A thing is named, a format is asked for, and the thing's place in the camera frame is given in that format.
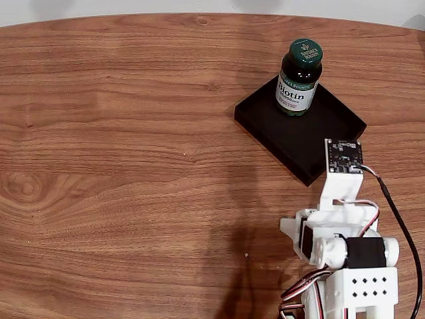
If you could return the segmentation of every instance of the supplement bottle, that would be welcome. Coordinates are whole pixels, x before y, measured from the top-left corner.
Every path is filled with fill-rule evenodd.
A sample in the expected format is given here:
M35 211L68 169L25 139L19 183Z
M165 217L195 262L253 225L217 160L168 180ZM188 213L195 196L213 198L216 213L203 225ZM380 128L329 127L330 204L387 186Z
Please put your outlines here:
M277 107L290 116L310 107L321 74L321 47L310 39L295 40L282 61L276 88Z

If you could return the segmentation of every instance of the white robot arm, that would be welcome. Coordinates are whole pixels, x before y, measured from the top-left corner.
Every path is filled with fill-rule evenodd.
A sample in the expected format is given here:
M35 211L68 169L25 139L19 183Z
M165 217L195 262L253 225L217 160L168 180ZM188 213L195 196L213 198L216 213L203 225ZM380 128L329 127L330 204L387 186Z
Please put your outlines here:
M305 319L355 319L358 312L393 319L398 241L377 232L378 205L356 199L363 169L375 173L363 166L359 142L326 139L325 151L327 179L317 209L280 219L297 255L319 269L282 294L280 316L294 318L292 310L303 308ZM299 294L301 304L288 304Z

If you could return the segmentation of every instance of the black cable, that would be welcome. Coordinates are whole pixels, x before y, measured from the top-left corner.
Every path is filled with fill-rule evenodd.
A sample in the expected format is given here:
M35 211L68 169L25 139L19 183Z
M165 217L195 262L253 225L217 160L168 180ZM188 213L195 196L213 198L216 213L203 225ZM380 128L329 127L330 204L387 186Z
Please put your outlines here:
M410 319L415 319L415 317L418 315L420 302L422 300L422 267L420 265L418 250L416 249L413 239L410 236L410 233L406 225L404 224L403 218L400 216L400 213L398 212L396 205L392 201L390 192L388 188L386 188L386 185L384 184L384 181L382 180L382 178L378 174L376 174L371 168L365 165L358 165L357 167L362 169L363 171L367 171L371 173L377 178L379 185L381 186L382 192L384 193L384 196L386 198L386 201L388 201L388 204L391 207L394 217L396 217L396 220L398 224L400 225L400 228L403 231L404 236L406 237L407 243L409 244L410 250L412 251L414 263L416 265L416 275L418 277L418 290L416 292L416 302L412 311L412 315L410 316Z

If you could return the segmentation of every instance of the wooden table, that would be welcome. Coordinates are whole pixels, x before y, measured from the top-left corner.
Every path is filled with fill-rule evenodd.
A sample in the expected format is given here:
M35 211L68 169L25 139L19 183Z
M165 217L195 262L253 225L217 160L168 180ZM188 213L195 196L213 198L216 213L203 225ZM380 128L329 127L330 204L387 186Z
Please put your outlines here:
M425 33L267 15L130 15L0 29L0 318L276 318L311 270L278 230L310 188L233 120L293 39L367 124L365 162L425 264ZM400 242L408 318L416 273ZM418 318L425 318L422 309Z

